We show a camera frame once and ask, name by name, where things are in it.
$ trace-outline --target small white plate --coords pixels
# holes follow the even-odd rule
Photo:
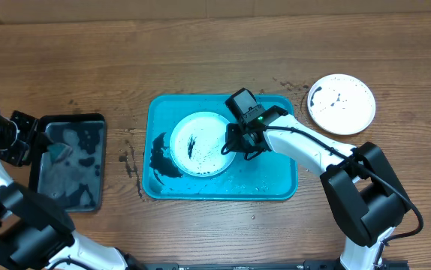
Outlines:
[[[229,167],[236,153],[221,154],[229,121],[213,112],[196,112],[182,119],[170,135],[174,163],[191,176],[207,177]]]
[[[363,131],[375,116],[371,90],[360,80],[344,74],[319,79],[309,91],[307,107],[319,127],[338,135]]]

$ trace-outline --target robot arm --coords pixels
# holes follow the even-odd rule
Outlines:
[[[245,152],[245,158],[250,160],[264,151],[274,151],[320,175],[333,216],[347,235],[339,267],[375,269],[380,264],[381,243],[411,208],[381,149],[370,142],[355,148],[326,138],[277,106],[265,110],[244,88],[232,95],[226,105],[236,116],[237,124],[228,125],[222,154]],[[32,120],[27,124],[36,127],[37,122]],[[37,142],[37,134],[32,131],[24,139],[17,139],[17,124],[0,118],[0,149],[9,148],[0,158],[16,166],[29,165],[26,152],[30,153]],[[10,153],[14,147],[16,154]],[[360,164],[384,178],[393,189],[372,179],[359,192],[354,182],[360,177],[368,178]],[[58,269],[146,269],[130,254],[101,246],[76,232],[68,214],[52,199],[13,182],[0,164],[0,227],[9,215],[18,216],[20,222],[0,235],[0,264],[8,269],[55,266]]]
[[[251,160],[261,152],[274,151],[320,176],[334,219],[347,236],[341,267],[371,270],[380,265],[384,240],[411,209],[381,149],[370,142],[356,148],[320,135],[282,108],[264,109],[244,88],[225,103],[237,124],[228,125],[222,154],[245,152],[246,160]],[[360,177],[367,179],[368,172],[385,179],[393,189],[372,178],[359,192],[354,183]]]
[[[0,116],[0,149],[7,151],[14,145],[17,131],[15,123]],[[5,268],[145,269],[131,255],[76,232],[71,218],[55,201],[14,182],[0,163],[0,227],[11,215],[19,221],[0,234],[0,265]]]

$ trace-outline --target cable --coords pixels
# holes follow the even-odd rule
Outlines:
[[[93,270],[92,268],[88,267],[87,265],[85,265],[85,264],[83,264],[83,263],[81,263],[81,262],[78,262],[78,261],[76,261],[76,260],[74,260],[74,259],[71,259],[71,258],[67,258],[67,259],[60,259],[60,260],[58,260],[57,262],[55,262],[54,264],[52,264],[52,266],[50,266],[50,268],[49,268],[49,269],[47,269],[47,270],[53,270],[53,269],[55,269],[55,268],[56,268],[56,266],[58,266],[58,265],[59,265],[59,264],[61,264],[61,263],[67,263],[68,265],[70,265],[71,263],[73,263],[73,264],[75,264],[76,266],[79,266],[79,267],[81,267],[81,268],[83,268],[83,269],[85,269],[85,270]]]
[[[411,202],[410,199],[406,198],[405,196],[403,196],[399,191],[396,190],[395,187],[393,187],[392,185],[390,185],[389,183],[387,183],[385,180],[383,180],[382,178],[380,178],[379,176],[377,176],[374,172],[372,172],[371,170],[367,169],[364,165],[359,164],[358,162],[350,159],[349,157],[345,156],[344,154],[341,154],[339,151],[335,150],[334,147],[330,147],[327,144],[325,144],[324,142],[320,141],[318,138],[314,137],[313,135],[302,131],[302,130],[298,130],[295,127],[276,127],[276,126],[266,126],[266,127],[262,127],[262,128],[256,128],[253,130],[247,130],[246,132],[243,133],[244,134],[250,134],[253,132],[264,132],[267,130],[280,130],[280,131],[290,131],[292,133],[297,133],[297,134],[302,134],[305,137],[311,139],[312,141],[314,141],[315,143],[319,144],[320,146],[322,146],[324,149],[328,150],[330,153],[342,158],[343,160],[351,163],[353,166],[358,167],[363,173],[371,176],[372,179],[376,180],[377,182],[379,182],[381,185],[384,185],[386,188],[389,188],[391,191],[393,191],[393,193],[395,193],[402,201],[404,201],[404,203],[409,205],[409,208],[416,214],[417,217],[417,228],[410,231],[410,232],[404,232],[404,233],[400,233],[397,235],[391,235],[388,236],[387,238],[383,239],[381,241],[381,246],[379,247],[378,250],[378,255],[375,259],[374,264],[377,265],[377,262],[379,261],[379,258],[382,255],[382,251],[384,249],[384,246],[388,246],[388,242],[394,239],[400,239],[400,238],[405,238],[405,237],[409,237],[409,236],[415,236],[417,235],[424,227],[424,220],[423,220],[423,216],[422,214],[419,212],[419,209],[417,209],[417,207],[414,205],[414,203]],[[222,150],[227,148],[227,144],[228,143],[232,143],[232,142],[227,142],[224,147],[222,148]]]

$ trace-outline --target black specks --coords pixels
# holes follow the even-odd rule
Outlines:
[[[192,158],[192,151],[194,150],[194,145],[195,145],[195,138],[191,135],[187,144],[187,155],[189,159]]]
[[[319,92],[320,90],[322,90],[322,87],[319,86],[319,87],[316,88],[316,90],[314,90],[314,93],[312,93],[312,96],[311,96],[311,107],[314,106],[314,102],[312,102],[312,100],[314,99],[315,93]]]
[[[164,146],[164,135],[165,132],[161,133],[152,142],[149,166],[157,170],[161,176],[168,176],[171,178],[182,177],[182,173],[180,173],[179,169],[172,163],[172,160],[164,156],[164,150],[168,148],[168,146]]]
[[[79,159],[79,164],[84,167],[90,167],[94,164],[95,158],[94,157],[88,157],[84,159]]]
[[[142,195],[142,187],[140,186],[139,169],[135,165],[135,150],[134,150],[134,147],[131,145],[131,143],[128,140],[125,141],[125,144],[127,144],[127,146],[131,150],[132,168],[128,164],[128,153],[127,153],[127,151],[124,151],[124,155],[119,156],[119,162],[125,163],[125,171],[127,172],[127,175],[129,178],[132,178],[132,173],[135,173],[135,177],[137,180],[136,181],[137,192],[139,193],[139,197],[142,199],[143,195]]]

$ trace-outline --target wood grain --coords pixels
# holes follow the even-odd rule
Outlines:
[[[0,0],[0,24],[431,12],[431,0]]]
[[[425,217],[420,235],[394,241],[384,257],[431,269],[431,13],[0,25],[2,113],[105,116],[102,208],[72,217],[81,233],[145,263],[283,263],[340,255],[344,235],[318,177],[304,168],[286,202],[155,201],[139,198],[135,180],[118,162],[127,139],[142,169],[147,109],[167,93],[246,87],[284,95],[302,123],[323,132],[308,117],[304,85],[334,73],[363,80],[378,109],[364,132],[329,136],[380,145]],[[27,182],[28,168],[7,168]],[[397,231],[415,226],[407,214]]]

